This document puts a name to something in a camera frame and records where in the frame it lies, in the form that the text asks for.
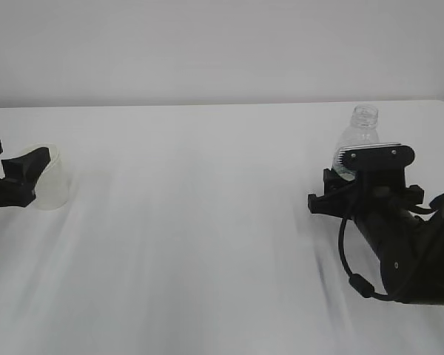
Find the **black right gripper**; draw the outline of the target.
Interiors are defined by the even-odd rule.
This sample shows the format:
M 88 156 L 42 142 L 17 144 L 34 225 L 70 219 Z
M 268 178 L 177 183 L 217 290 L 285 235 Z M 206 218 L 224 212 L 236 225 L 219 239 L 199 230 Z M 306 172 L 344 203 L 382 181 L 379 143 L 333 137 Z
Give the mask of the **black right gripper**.
M 310 194 L 308 209 L 312 214 L 347 218 L 354 222 L 372 212 L 386 213 L 414 222 L 421 221 L 424 191 L 418 185 L 407 187 L 406 170 L 361 172 L 347 181 L 333 169 L 323 170 L 323 195 Z

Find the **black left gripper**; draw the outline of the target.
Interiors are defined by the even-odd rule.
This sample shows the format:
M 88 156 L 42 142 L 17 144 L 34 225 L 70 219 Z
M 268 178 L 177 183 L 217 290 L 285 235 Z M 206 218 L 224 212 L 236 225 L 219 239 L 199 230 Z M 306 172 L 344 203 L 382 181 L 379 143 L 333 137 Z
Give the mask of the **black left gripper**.
M 0 140 L 0 154 L 3 152 Z M 27 207 L 36 198 L 35 187 L 50 162 L 47 147 L 1 161 L 4 178 L 0 178 L 0 208 Z

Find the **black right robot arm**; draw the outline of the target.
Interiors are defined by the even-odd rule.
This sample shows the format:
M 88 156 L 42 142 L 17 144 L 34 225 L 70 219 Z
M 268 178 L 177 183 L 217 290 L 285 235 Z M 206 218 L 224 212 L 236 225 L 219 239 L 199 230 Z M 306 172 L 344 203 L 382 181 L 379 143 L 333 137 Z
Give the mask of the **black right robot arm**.
M 310 194 L 312 214 L 341 219 L 337 247 L 349 285 L 382 302 L 444 305 L 444 194 L 420 207 L 424 191 L 407 186 L 404 169 L 359 172 L 342 179 L 323 172 L 324 193 Z M 346 225 L 353 222 L 380 262 L 384 293 L 354 271 L 345 251 Z

